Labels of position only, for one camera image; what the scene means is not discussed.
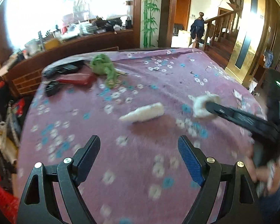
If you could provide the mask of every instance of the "human hand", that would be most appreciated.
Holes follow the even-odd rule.
[[[266,183],[267,190],[263,193],[264,196],[272,195],[277,192],[280,187],[280,164],[274,163],[275,173],[273,178],[270,177],[271,170],[267,166],[261,166],[255,168],[255,165],[252,160],[253,150],[248,150],[245,158],[245,166],[250,174],[252,181],[255,183],[261,181]]]

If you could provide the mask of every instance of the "pink bedspread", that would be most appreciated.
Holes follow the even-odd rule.
[[[226,164],[242,160],[241,151],[250,145],[247,131],[239,126],[220,118],[210,122],[193,118],[193,99],[210,92],[220,95],[223,105],[237,108],[235,89],[243,96],[242,109],[259,115],[262,109],[243,86],[198,49],[106,54],[116,68],[129,73],[119,77],[114,89],[106,88],[101,77],[90,89],[68,85],[47,98],[44,85],[40,86],[22,134],[19,191],[36,162],[57,164],[98,135],[101,150],[79,187],[96,222],[181,224],[200,187],[178,152],[178,137],[187,135],[206,156]],[[91,59],[94,55],[79,56]],[[165,107],[161,117],[134,124],[118,120],[157,102]],[[209,222],[217,217],[222,193],[221,186]],[[61,202],[60,193],[57,201]],[[60,211],[64,221],[70,222],[64,205]]]

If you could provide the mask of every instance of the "bright window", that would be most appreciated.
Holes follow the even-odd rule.
[[[57,24],[60,28],[79,20],[127,15],[128,0],[7,0],[6,23],[11,43],[24,48],[38,31],[45,35]]]

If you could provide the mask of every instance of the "wooden floor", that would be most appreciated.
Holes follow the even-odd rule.
[[[220,42],[214,41],[213,46],[207,45],[205,53],[223,69],[227,66],[234,49],[236,37],[221,38]]]

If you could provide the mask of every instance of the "metal screw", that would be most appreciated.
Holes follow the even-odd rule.
[[[238,161],[238,162],[237,162],[237,165],[238,165],[239,167],[245,166],[244,163],[243,163],[242,161]]]
[[[63,160],[64,163],[70,163],[72,159],[70,157],[67,157]]]
[[[34,165],[35,168],[40,168],[41,166],[42,166],[42,163],[41,163],[41,162],[37,162],[37,163]]]
[[[206,159],[206,161],[209,162],[209,163],[214,163],[215,162],[214,158],[212,158],[212,157],[208,157]]]

